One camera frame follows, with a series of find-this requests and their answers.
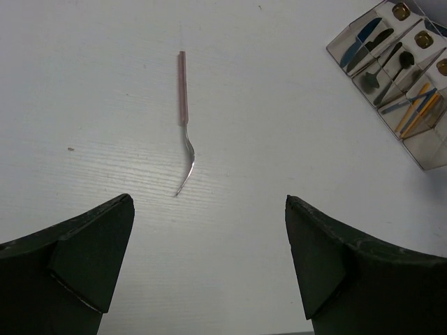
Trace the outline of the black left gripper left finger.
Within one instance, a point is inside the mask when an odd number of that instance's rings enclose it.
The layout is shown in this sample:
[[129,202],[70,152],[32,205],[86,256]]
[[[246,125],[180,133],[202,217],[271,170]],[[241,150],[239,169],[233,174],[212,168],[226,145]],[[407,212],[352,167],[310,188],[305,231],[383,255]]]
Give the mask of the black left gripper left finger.
[[97,334],[134,221],[121,194],[79,216],[1,244],[2,334]]

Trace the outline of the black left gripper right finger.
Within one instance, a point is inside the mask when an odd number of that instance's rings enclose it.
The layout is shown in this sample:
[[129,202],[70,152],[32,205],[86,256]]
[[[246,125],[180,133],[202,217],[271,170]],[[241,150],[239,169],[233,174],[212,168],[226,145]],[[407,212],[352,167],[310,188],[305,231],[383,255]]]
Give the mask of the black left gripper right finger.
[[285,221],[315,334],[445,334],[446,259],[390,244],[288,196]]

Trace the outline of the black steak knife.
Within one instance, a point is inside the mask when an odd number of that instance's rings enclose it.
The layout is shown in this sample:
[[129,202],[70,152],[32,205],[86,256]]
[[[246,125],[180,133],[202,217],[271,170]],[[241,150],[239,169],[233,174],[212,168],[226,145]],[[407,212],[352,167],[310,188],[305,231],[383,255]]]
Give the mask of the black steak knife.
[[385,29],[374,40],[365,43],[354,55],[346,67],[346,72],[352,71],[375,47],[380,45],[394,32],[393,28]]

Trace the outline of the blue knife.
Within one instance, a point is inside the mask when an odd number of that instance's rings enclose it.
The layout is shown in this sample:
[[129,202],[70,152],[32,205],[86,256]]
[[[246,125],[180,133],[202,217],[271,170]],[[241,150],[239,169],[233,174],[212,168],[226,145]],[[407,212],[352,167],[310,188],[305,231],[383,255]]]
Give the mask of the blue knife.
[[358,35],[355,38],[354,43],[345,51],[343,54],[340,66],[344,68],[348,65],[348,63],[352,60],[356,52],[359,50],[359,48],[362,46],[362,44],[365,42],[365,40],[371,35],[373,30],[377,27],[379,22],[382,20],[381,17],[376,17],[370,22],[368,22],[358,33]]

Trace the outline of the pink handled fork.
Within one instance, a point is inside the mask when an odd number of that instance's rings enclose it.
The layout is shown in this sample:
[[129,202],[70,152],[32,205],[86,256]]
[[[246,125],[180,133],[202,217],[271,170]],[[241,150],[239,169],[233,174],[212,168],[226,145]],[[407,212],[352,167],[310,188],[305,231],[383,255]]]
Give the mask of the pink handled fork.
[[184,181],[177,189],[175,196],[178,196],[185,184],[188,182],[193,168],[195,166],[195,149],[189,139],[188,124],[189,124],[189,109],[188,109],[188,96],[187,96],[187,76],[186,76],[186,52],[184,50],[179,51],[177,57],[177,69],[178,69],[178,93],[179,93],[179,122],[183,129],[184,144],[186,152],[189,157],[189,168]]

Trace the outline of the orange chopstick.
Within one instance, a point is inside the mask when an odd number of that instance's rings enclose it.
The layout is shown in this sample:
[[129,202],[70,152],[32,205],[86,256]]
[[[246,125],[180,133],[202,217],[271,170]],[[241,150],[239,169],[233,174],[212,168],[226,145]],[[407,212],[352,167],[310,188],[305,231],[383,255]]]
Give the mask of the orange chopstick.
[[416,108],[416,105],[418,104],[418,101],[425,96],[425,93],[427,92],[427,90],[430,88],[430,83],[425,83],[422,88],[420,89],[420,91],[418,92],[418,94],[409,99],[409,108],[408,110],[405,112],[404,116],[402,117],[401,121],[399,122],[399,124],[397,125],[395,132],[400,132],[402,130],[402,128],[404,127],[404,125],[407,123],[407,121],[409,120],[410,116],[413,114],[413,110]]

